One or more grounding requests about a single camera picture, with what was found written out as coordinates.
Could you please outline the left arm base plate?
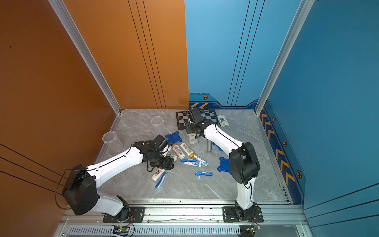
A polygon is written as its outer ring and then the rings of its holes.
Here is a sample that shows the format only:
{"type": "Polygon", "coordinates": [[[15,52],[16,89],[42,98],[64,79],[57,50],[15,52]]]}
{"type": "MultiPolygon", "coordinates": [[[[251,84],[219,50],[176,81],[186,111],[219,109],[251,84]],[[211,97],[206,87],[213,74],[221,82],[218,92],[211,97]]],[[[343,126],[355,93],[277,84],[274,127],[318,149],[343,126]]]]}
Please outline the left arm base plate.
{"type": "Polygon", "coordinates": [[[129,208],[128,215],[125,215],[125,219],[121,220],[118,217],[104,215],[103,223],[142,223],[145,216],[146,208],[144,206],[133,206],[129,208]]]}

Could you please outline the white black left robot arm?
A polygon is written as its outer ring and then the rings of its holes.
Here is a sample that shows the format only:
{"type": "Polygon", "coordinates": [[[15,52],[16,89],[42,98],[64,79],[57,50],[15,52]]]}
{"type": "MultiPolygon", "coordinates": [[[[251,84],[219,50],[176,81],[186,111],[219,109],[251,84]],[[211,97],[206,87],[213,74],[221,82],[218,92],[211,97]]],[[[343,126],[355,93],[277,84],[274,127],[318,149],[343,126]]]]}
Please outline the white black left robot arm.
{"type": "Polygon", "coordinates": [[[62,190],[62,196],[77,216],[88,212],[98,212],[112,217],[117,222],[131,220],[129,204],[121,196],[110,196],[98,191],[98,188],[123,171],[146,163],[148,167],[171,170],[174,160],[167,156],[170,143],[140,141],[132,143],[126,151],[104,162],[83,167],[77,165],[69,174],[62,190]]]}

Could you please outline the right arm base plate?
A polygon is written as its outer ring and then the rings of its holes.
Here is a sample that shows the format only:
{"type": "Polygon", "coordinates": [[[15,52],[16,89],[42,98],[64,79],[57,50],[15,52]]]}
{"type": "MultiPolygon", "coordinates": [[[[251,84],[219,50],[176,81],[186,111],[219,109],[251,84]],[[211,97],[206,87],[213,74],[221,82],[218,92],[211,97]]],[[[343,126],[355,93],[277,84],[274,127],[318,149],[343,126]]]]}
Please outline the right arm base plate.
{"type": "Polygon", "coordinates": [[[259,206],[251,206],[247,210],[243,210],[241,207],[237,206],[224,206],[223,218],[226,223],[233,222],[255,222],[263,223],[264,217],[263,212],[259,206]]]}

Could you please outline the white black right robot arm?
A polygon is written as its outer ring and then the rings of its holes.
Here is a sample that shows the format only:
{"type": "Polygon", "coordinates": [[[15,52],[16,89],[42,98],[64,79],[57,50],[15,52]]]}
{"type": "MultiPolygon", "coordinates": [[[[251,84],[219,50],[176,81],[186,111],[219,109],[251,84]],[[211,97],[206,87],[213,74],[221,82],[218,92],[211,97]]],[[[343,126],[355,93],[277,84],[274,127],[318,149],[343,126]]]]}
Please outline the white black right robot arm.
{"type": "Polygon", "coordinates": [[[186,129],[215,143],[229,156],[230,174],[237,182],[236,217],[241,222],[262,223],[263,213],[254,201],[254,185],[261,169],[253,144],[240,142],[225,133],[198,108],[189,108],[186,129]]]}

